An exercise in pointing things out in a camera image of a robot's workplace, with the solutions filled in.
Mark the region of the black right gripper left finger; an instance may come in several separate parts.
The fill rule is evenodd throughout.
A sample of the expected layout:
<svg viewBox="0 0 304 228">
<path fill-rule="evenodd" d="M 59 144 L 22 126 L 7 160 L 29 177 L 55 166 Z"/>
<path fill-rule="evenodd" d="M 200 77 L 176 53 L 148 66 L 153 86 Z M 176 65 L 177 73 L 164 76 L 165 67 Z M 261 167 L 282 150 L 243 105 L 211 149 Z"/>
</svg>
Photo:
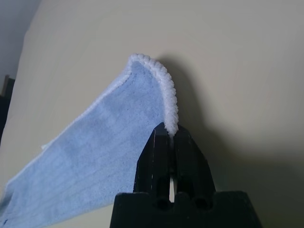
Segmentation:
<svg viewBox="0 0 304 228">
<path fill-rule="evenodd" d="M 170 137 L 164 123 L 152 131 L 138 161 L 134 192 L 146 192 L 154 199 L 168 199 L 170 192 Z"/>
</svg>

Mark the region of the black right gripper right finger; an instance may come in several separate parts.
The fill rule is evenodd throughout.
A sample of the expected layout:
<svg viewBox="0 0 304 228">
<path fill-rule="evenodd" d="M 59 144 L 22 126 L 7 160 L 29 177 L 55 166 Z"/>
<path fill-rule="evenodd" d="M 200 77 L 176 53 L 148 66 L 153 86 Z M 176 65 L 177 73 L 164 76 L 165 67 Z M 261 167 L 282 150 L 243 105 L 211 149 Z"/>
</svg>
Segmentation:
<svg viewBox="0 0 304 228">
<path fill-rule="evenodd" d="M 190 132 L 179 126 L 174 136 L 177 192 L 213 194 L 215 186 L 209 164 Z"/>
</svg>

